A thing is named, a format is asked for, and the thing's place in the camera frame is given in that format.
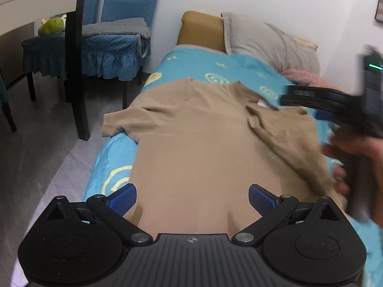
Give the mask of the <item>person's right hand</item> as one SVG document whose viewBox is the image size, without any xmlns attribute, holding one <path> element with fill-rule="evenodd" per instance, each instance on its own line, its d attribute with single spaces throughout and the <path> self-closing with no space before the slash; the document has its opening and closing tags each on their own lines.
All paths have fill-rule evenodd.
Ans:
<svg viewBox="0 0 383 287">
<path fill-rule="evenodd" d="M 382 139 L 368 136 L 334 135 L 329 144 L 322 146 L 327 157 L 340 160 L 342 154 L 362 154 L 373 162 L 373 173 L 377 182 L 375 202 L 371 219 L 382 228 Z"/>
</svg>

